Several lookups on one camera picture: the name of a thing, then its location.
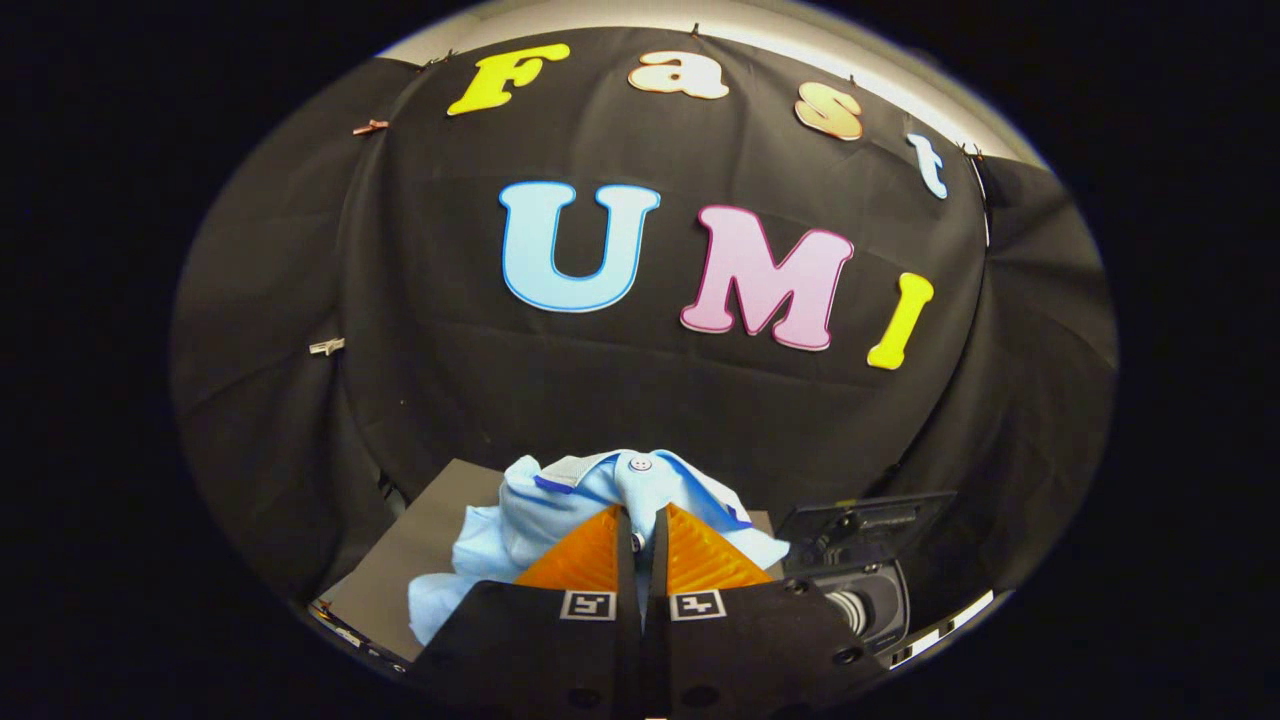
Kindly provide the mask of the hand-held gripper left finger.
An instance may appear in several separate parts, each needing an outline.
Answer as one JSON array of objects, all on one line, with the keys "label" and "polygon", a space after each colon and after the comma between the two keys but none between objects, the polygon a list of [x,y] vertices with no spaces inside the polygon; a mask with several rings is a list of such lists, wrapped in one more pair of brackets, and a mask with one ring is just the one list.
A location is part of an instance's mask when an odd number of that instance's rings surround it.
[{"label": "hand-held gripper left finger", "polygon": [[613,506],[513,583],[479,582],[406,682],[447,719],[640,719],[631,521]]}]

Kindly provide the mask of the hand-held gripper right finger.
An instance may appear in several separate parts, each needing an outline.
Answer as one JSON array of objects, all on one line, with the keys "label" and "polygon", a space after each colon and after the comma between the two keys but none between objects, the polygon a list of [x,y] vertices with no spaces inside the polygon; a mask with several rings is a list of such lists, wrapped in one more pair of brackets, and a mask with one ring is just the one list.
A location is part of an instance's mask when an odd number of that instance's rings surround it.
[{"label": "hand-held gripper right finger", "polygon": [[887,676],[813,580],[772,579],[676,505],[657,514],[645,717],[828,719]]}]

